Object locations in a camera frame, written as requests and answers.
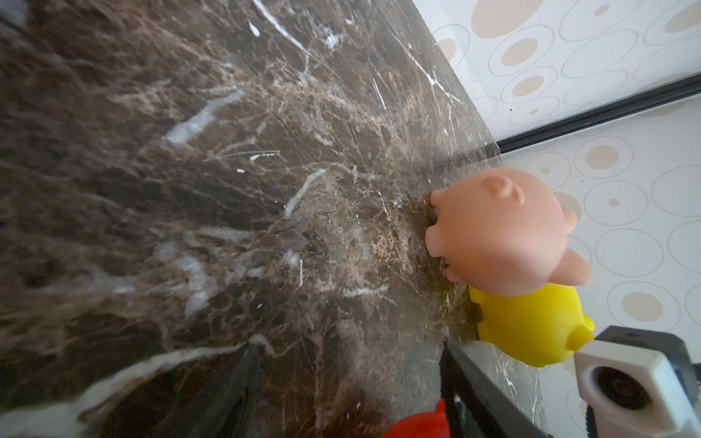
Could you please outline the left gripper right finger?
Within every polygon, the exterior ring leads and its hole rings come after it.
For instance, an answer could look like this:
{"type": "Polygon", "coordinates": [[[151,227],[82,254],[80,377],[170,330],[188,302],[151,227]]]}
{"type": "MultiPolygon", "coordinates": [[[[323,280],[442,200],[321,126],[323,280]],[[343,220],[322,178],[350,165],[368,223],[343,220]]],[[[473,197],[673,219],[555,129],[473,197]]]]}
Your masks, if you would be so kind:
{"type": "Polygon", "coordinates": [[[451,437],[548,437],[458,346],[444,343],[439,366],[451,437]]]}

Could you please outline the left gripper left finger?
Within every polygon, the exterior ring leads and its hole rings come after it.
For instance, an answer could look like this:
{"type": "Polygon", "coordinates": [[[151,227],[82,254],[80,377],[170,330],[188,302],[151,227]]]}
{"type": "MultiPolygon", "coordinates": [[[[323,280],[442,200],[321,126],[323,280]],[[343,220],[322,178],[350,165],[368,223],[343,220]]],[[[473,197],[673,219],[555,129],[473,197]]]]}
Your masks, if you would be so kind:
{"type": "Polygon", "coordinates": [[[193,400],[158,428],[160,437],[247,437],[258,393],[258,348],[250,343],[193,400]]]}

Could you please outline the red piggy bank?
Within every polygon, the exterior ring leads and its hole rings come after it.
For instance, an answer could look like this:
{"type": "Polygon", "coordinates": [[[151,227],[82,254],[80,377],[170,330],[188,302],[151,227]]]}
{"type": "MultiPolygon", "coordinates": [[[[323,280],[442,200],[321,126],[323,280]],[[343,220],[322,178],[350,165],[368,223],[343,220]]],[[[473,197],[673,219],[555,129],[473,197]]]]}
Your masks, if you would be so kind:
{"type": "Polygon", "coordinates": [[[420,412],[393,424],[383,438],[450,438],[445,401],[439,400],[430,412],[420,412]]]}

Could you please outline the pink piggy bank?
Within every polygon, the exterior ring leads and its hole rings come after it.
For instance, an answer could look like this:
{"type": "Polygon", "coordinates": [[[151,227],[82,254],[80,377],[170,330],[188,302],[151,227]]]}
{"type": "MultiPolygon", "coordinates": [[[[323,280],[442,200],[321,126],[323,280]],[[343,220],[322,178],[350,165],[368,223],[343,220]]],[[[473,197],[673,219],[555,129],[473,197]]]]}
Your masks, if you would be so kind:
{"type": "Polygon", "coordinates": [[[481,171],[433,191],[430,203],[436,223],[425,231],[425,246],[445,259],[451,282],[518,297],[549,283],[578,287],[593,279],[590,265],[569,247],[577,215],[529,173],[481,171]]]}

